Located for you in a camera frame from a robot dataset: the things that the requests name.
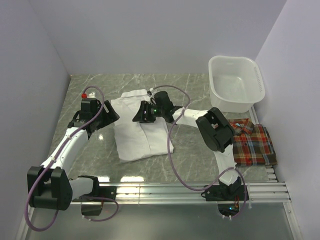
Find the white long sleeve shirt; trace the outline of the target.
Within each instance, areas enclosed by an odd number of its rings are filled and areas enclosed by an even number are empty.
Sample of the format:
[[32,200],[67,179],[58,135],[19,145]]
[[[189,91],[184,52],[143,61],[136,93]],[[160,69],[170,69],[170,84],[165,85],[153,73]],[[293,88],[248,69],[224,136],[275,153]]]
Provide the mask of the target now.
[[147,90],[122,93],[111,106],[119,115],[114,123],[114,138],[120,162],[128,163],[168,153],[168,127],[163,118],[154,123],[133,122],[141,101],[149,101]]

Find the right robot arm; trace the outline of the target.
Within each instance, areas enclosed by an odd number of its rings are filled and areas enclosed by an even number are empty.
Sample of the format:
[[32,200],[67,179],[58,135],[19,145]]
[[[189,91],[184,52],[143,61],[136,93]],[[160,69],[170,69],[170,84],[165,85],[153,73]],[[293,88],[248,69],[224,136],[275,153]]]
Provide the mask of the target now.
[[140,103],[133,122],[154,123],[163,118],[172,125],[185,125],[199,130],[205,145],[214,153],[221,176],[218,179],[220,194],[233,199],[241,187],[241,177],[235,170],[233,155],[235,131],[217,107],[194,110],[174,105],[166,91],[157,92],[150,101]]

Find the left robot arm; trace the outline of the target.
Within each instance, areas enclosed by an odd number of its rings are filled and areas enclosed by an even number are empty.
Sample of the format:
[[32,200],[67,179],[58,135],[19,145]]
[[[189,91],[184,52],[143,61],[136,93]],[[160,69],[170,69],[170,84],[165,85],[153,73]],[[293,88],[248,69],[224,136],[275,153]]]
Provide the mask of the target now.
[[41,166],[32,166],[27,172],[29,206],[64,211],[82,196],[96,201],[103,193],[98,177],[81,175],[72,180],[67,174],[92,134],[119,118],[109,100],[82,99],[54,152]]

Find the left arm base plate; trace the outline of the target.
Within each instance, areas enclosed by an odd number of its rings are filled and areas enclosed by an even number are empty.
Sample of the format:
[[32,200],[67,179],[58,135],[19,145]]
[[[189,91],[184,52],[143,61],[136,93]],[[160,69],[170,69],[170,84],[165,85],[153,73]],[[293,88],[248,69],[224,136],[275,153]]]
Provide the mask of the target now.
[[74,200],[73,202],[85,202],[85,201],[93,201],[93,202],[110,202],[111,200],[115,200],[117,195],[117,187],[112,185],[112,186],[101,186],[98,190],[98,194],[96,196],[90,196],[90,195],[85,195],[85,196],[80,196]]

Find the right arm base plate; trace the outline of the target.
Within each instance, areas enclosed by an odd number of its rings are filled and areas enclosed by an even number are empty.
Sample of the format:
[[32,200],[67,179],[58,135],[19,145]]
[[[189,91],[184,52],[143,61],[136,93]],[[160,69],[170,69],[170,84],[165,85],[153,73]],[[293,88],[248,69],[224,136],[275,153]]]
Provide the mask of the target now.
[[245,193],[243,185],[236,187],[222,185],[213,185],[206,191],[201,193],[201,196],[205,198],[207,202],[221,202],[221,201],[232,201],[235,200],[244,201],[249,200],[248,192]]

